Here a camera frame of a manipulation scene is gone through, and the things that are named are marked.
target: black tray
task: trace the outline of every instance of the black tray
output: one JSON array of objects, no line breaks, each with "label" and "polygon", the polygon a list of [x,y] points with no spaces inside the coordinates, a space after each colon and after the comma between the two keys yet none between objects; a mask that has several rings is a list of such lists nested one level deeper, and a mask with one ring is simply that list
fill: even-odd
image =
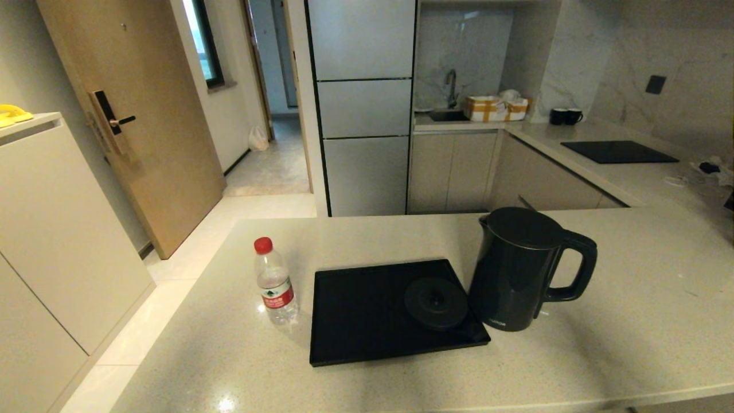
[{"label": "black tray", "polygon": [[316,272],[311,365],[409,356],[490,341],[471,310],[448,331],[433,331],[413,319],[405,309],[404,293],[421,277],[440,277],[463,291],[447,259]]}]

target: box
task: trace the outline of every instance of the box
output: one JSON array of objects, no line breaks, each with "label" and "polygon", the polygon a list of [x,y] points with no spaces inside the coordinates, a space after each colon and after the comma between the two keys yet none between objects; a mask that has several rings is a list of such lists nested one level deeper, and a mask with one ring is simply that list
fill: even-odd
[{"label": "box", "polygon": [[469,96],[464,115],[473,122],[521,121],[528,112],[528,99],[509,103],[496,96]]}]

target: red bottle cap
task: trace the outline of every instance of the red bottle cap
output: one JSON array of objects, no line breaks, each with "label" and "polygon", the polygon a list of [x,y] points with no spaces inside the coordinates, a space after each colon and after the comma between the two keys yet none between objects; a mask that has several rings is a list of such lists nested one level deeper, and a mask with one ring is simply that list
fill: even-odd
[{"label": "red bottle cap", "polygon": [[273,242],[268,237],[262,237],[255,240],[255,252],[264,255],[273,251]]}]

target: kitchen sink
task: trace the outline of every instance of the kitchen sink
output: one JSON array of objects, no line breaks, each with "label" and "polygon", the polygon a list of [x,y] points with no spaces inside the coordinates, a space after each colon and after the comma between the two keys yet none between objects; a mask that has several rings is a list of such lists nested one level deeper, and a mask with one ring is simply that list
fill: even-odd
[{"label": "kitchen sink", "polygon": [[428,114],[431,119],[435,122],[458,122],[468,121],[469,118],[464,116],[464,112],[460,110],[454,110],[450,112],[431,112]]}]

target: wall outlet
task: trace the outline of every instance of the wall outlet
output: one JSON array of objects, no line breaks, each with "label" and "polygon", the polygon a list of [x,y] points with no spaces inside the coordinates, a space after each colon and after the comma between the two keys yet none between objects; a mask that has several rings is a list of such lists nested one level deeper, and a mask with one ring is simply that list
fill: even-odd
[{"label": "wall outlet", "polygon": [[665,85],[665,79],[665,76],[650,76],[650,81],[647,83],[647,88],[644,91],[653,95],[659,95],[663,90],[663,85]]}]

